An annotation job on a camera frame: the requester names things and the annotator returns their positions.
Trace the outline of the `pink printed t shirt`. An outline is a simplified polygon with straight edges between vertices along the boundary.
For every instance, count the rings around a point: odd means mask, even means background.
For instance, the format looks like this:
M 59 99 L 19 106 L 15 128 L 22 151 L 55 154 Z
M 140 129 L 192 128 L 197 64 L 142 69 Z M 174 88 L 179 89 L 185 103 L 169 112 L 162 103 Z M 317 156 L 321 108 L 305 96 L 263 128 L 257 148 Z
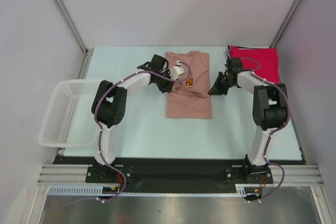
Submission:
M 186 81 L 174 83 L 172 91 L 166 98 L 166 117 L 169 119 L 211 119 L 212 103 L 208 95 L 210 90 L 209 54 L 200 51 L 190 51 L 186 54 L 166 52 L 169 65 L 178 61 L 185 71 L 191 69 L 191 75 Z

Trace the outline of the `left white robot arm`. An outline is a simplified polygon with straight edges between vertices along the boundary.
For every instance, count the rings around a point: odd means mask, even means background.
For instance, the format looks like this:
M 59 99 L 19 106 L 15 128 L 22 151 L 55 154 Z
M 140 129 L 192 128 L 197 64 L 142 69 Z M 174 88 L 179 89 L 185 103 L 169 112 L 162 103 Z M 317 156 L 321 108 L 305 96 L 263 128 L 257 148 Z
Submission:
M 110 165 L 116 158 L 110 144 L 110 135 L 124 118 L 128 95 L 152 83 L 156 84 L 161 92 L 170 92 L 174 82 L 168 60 L 159 55 L 154 55 L 151 61 L 138 66 L 134 73 L 120 81 L 100 82 L 91 107 L 99 129 L 98 152 L 92 173 L 98 174 L 105 182 L 112 181 L 118 173 Z

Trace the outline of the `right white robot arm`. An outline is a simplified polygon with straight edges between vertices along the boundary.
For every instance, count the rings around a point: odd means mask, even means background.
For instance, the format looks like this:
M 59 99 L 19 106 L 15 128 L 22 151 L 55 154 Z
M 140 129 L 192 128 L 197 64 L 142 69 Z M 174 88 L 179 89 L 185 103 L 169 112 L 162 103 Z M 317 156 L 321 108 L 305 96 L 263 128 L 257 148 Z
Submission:
M 256 124 L 254 140 L 241 167 L 226 170 L 229 183 L 255 184 L 261 176 L 270 174 L 269 152 L 276 133 L 290 121 L 287 88 L 275 84 L 245 69 L 240 58 L 226 60 L 225 72 L 219 72 L 208 95 L 227 95 L 232 87 L 243 88 L 253 95 L 253 120 Z

